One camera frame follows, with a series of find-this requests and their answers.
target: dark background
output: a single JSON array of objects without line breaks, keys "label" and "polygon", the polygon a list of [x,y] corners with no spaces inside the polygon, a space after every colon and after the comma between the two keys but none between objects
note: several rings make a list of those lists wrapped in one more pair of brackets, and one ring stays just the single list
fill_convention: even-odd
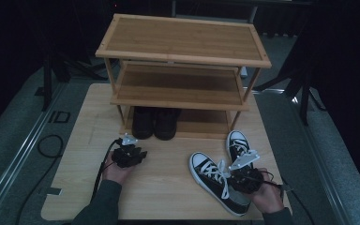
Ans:
[{"label": "dark background", "polygon": [[[177,13],[186,15],[246,19],[250,9],[242,0],[226,1],[233,5],[180,2]],[[311,84],[360,172],[360,1],[318,2],[336,7],[262,4],[255,25],[269,37],[298,36],[286,60],[290,68],[304,67],[320,50],[314,57]],[[172,1],[0,0],[0,114],[25,80],[42,67],[48,51],[88,63],[115,12],[169,17]]]}]

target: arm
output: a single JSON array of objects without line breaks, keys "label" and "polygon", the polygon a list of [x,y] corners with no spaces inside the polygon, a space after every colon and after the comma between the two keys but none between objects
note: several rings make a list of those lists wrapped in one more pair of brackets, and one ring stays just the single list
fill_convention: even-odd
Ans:
[{"label": "arm", "polygon": [[[270,181],[266,169],[262,171],[262,177],[265,181]],[[291,212],[285,208],[280,198],[280,191],[277,187],[268,184],[262,184],[260,189],[252,194],[246,194],[250,200],[262,212],[262,217],[266,225],[293,225]]]},{"label": "arm", "polygon": [[134,167],[120,168],[112,161],[112,152],[105,163],[102,181],[95,198],[79,213],[72,225],[110,224],[118,221],[118,202],[122,185]]}]

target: shoelace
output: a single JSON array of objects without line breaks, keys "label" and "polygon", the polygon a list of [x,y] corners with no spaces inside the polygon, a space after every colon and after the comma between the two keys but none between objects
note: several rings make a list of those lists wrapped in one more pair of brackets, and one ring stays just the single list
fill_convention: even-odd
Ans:
[{"label": "shoelace", "polygon": [[221,199],[228,199],[230,197],[229,188],[227,185],[227,178],[231,175],[228,172],[224,172],[226,168],[226,163],[224,159],[222,159],[217,165],[213,161],[207,161],[201,167],[201,173],[206,175],[207,177],[216,180],[221,185],[224,183],[224,189],[221,193]]},{"label": "shoelace", "polygon": [[240,157],[243,156],[244,154],[252,155],[252,154],[256,154],[257,152],[256,150],[249,149],[249,144],[242,139],[232,140],[232,144],[230,145],[230,147],[235,147],[236,152]]}]

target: shoe rack shelf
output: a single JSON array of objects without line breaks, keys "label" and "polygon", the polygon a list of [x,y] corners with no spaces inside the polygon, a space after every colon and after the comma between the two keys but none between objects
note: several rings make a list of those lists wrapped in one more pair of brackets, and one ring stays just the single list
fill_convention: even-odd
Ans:
[{"label": "shoe rack shelf", "polygon": [[[96,55],[107,66],[120,132],[131,133],[134,106],[179,108],[176,137],[225,138],[248,110],[261,68],[271,67],[252,24],[123,14]],[[117,79],[110,58],[121,60]],[[256,68],[246,91],[243,66]]]}]

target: black sleeve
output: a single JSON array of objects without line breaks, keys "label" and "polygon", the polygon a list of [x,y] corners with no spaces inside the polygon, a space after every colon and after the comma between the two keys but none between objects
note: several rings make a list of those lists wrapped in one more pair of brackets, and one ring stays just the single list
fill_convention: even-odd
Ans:
[{"label": "black sleeve", "polygon": [[71,225],[116,225],[118,201],[122,186],[110,180],[102,180],[95,199],[74,218]]},{"label": "black sleeve", "polygon": [[281,211],[272,214],[262,214],[265,225],[293,225],[293,218],[289,208],[284,208]]}]

